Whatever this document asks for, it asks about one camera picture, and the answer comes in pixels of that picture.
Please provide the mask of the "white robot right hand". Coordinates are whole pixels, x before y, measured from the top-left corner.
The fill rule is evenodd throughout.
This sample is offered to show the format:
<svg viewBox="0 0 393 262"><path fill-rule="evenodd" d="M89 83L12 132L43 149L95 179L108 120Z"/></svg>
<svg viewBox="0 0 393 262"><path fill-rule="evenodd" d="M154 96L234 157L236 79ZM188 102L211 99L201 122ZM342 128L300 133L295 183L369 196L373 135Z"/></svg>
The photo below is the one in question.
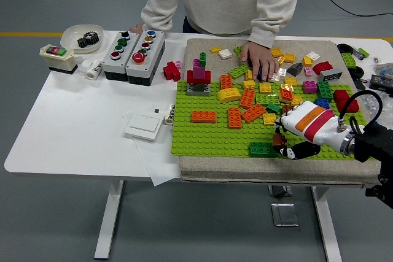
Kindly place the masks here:
<svg viewBox="0 0 393 262"><path fill-rule="evenodd" d="M321 146L328 145L342 155L353 151L354 133L331 110L302 101L274 122L273 150L291 160L300 160L317 155ZM282 132L290 132L304 139L291 147L286 145Z"/></svg>

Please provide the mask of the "person's left hand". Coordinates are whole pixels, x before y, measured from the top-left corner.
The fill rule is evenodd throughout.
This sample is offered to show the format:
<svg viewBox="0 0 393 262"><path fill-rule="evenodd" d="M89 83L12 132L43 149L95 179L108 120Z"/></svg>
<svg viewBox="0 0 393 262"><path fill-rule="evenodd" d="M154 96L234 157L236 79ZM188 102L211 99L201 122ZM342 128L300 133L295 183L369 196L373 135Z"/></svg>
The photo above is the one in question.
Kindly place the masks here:
<svg viewBox="0 0 393 262"><path fill-rule="evenodd" d="M279 69L279 63L273 58L270 49L254 42L247 42L242 46L240 60L251 62L254 80L257 78L259 71L261 71L261 81L267 81Z"/></svg>

